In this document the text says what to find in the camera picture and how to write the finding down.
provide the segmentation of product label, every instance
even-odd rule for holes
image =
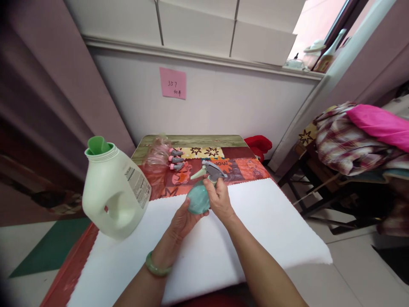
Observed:
[[[128,167],[125,177],[127,178],[139,205],[142,209],[145,208],[151,190],[148,181],[141,172],[135,171],[133,167]]]

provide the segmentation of white foam board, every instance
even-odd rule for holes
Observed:
[[[292,33],[304,2],[305,0],[240,0],[237,20]]]
[[[234,19],[237,0],[160,0],[187,9]]]
[[[234,20],[159,2],[163,42],[181,51],[228,57]]]
[[[161,45],[154,0],[66,0],[81,34]]]
[[[327,245],[270,179],[228,187],[238,217],[284,268],[332,263]],[[135,231],[123,241],[99,233],[68,307],[111,307],[144,264],[184,195],[149,202]],[[245,281],[223,224],[211,211],[184,239],[168,277],[162,304],[172,305]]]
[[[288,32],[238,21],[231,57],[283,66],[296,37]]]

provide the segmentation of teal spray bottle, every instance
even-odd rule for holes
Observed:
[[[213,185],[216,185],[218,178],[227,178],[227,175],[222,172],[222,170],[212,162],[203,160],[202,169],[196,174],[192,175],[190,179],[196,179],[205,174],[209,174],[208,179]],[[197,182],[193,188],[187,194],[190,198],[189,212],[192,214],[202,214],[205,213],[210,208],[209,195],[207,194],[203,180]]]

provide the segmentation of white floor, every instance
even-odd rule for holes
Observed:
[[[0,227],[1,284],[13,307],[38,307],[58,270],[8,278],[55,222]]]
[[[300,195],[310,188],[296,187]],[[291,202],[295,201],[288,185],[282,190]],[[304,201],[308,206],[316,199],[309,196]],[[330,209],[313,216],[345,223],[354,220],[353,216]],[[309,306],[409,306],[409,286],[372,248],[409,246],[409,238],[380,236],[374,226],[334,236],[326,224],[307,223],[327,243],[334,261],[332,265],[304,265],[287,271]]]
[[[332,210],[319,215],[344,222],[351,220],[350,216]],[[409,286],[371,246],[409,245],[407,238],[379,236],[373,227],[334,236],[327,225],[307,223],[328,244],[334,260],[332,265],[304,265],[287,271],[309,306],[409,306]],[[58,272],[6,279],[52,225],[53,222],[48,222],[0,228],[1,277],[16,307],[38,307]]]

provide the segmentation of white plastic jug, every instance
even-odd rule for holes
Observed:
[[[101,147],[95,149],[96,143]],[[144,215],[152,188],[140,168],[113,143],[95,136],[88,146],[84,212],[102,233],[124,239]]]

